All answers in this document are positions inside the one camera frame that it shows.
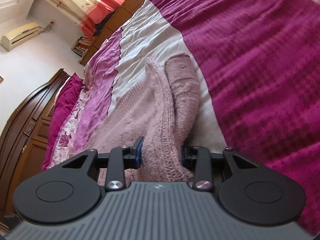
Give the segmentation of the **wooden window-side cabinet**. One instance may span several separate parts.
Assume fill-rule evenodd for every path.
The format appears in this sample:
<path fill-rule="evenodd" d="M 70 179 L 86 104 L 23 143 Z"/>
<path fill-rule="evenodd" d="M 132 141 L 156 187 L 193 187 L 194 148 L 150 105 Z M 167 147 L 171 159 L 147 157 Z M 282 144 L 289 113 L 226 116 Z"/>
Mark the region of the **wooden window-side cabinet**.
<path fill-rule="evenodd" d="M 107 19 L 98 35 L 93 39 L 92 45 L 82 57 L 80 64 L 85 66 L 89 59 L 97 52 L 106 39 L 118 30 L 143 5 L 145 0 L 125 0 L 124 3 Z"/>

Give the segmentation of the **stack of books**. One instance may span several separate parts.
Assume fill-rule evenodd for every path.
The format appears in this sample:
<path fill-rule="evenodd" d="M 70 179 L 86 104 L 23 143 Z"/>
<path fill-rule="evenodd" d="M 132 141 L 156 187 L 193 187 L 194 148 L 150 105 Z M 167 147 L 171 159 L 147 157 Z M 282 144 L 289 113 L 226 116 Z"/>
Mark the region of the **stack of books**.
<path fill-rule="evenodd" d="M 81 36 L 76 40 L 74 46 L 72 46 L 72 51 L 76 53 L 76 55 L 83 57 L 91 45 L 91 40 L 89 40 L 86 36 Z"/>

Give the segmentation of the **pink striped floral bedspread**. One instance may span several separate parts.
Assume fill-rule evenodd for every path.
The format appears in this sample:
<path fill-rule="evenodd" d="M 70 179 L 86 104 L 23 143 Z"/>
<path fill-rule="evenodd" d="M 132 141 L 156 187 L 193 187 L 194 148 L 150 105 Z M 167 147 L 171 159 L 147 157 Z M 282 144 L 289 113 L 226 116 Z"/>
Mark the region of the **pink striped floral bedspread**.
<path fill-rule="evenodd" d="M 299 183 L 299 225 L 318 233 L 319 0 L 146 0 L 86 64 L 65 124 L 72 138 L 55 165 L 144 79 L 148 57 L 164 64 L 177 53 L 190 56 L 200 83 L 187 140 L 232 146 Z"/>

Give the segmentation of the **dark cloth on cabinet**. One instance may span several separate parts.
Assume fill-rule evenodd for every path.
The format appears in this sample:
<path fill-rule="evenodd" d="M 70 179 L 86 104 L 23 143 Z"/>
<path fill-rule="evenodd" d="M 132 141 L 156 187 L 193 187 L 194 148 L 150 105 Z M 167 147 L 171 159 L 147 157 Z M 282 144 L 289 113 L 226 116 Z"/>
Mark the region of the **dark cloth on cabinet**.
<path fill-rule="evenodd" d="M 105 24 L 109 21 L 109 19 L 113 16 L 114 12 L 109 13 L 100 23 L 94 25 L 94 33 L 93 37 L 98 36 L 102 31 Z"/>

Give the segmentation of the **dark wooden headboard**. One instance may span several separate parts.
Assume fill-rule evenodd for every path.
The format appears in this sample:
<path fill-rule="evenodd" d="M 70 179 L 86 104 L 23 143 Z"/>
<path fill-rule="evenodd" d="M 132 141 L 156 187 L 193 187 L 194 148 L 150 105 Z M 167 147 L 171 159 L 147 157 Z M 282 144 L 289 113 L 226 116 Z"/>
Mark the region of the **dark wooden headboard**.
<path fill-rule="evenodd" d="M 38 174 L 46 153 L 54 98 L 69 75 L 60 69 L 14 110 L 1 134 L 1 224 L 18 222 L 12 197 L 16 187 Z"/>

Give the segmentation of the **cream wall air conditioner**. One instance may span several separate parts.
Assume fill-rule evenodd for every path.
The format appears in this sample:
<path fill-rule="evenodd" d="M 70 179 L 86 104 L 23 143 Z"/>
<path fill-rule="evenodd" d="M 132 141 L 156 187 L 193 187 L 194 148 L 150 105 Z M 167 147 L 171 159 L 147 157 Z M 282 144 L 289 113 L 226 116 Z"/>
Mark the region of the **cream wall air conditioner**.
<path fill-rule="evenodd" d="M 35 22 L 23 25 L 3 35 L 1 38 L 1 46 L 7 51 L 11 51 L 17 46 L 39 35 L 40 30 L 41 27 Z"/>

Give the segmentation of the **pink knitted cardigan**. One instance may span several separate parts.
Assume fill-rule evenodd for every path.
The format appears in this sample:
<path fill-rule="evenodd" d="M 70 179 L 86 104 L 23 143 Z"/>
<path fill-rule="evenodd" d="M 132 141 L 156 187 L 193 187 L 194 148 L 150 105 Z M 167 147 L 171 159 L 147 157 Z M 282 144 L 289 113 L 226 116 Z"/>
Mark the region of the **pink knitted cardigan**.
<path fill-rule="evenodd" d="M 193 174 L 181 164 L 181 147 L 199 101 L 199 82 L 189 55 L 173 55 L 162 66 L 148 57 L 144 79 L 117 99 L 85 147 L 106 153 L 143 137 L 141 167 L 125 171 L 127 183 L 190 181 Z"/>

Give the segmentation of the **magenta pillow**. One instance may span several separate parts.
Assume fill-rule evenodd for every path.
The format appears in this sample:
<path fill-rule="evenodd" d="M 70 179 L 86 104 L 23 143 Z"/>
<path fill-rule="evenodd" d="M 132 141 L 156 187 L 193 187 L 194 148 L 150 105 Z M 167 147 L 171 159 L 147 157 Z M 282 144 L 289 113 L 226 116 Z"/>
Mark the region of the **magenta pillow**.
<path fill-rule="evenodd" d="M 74 73 L 55 96 L 54 113 L 49 125 L 49 137 L 41 167 L 42 171 L 59 161 L 72 138 L 71 132 L 67 131 L 65 124 L 76 105 L 82 89 L 82 82 L 83 79 Z"/>

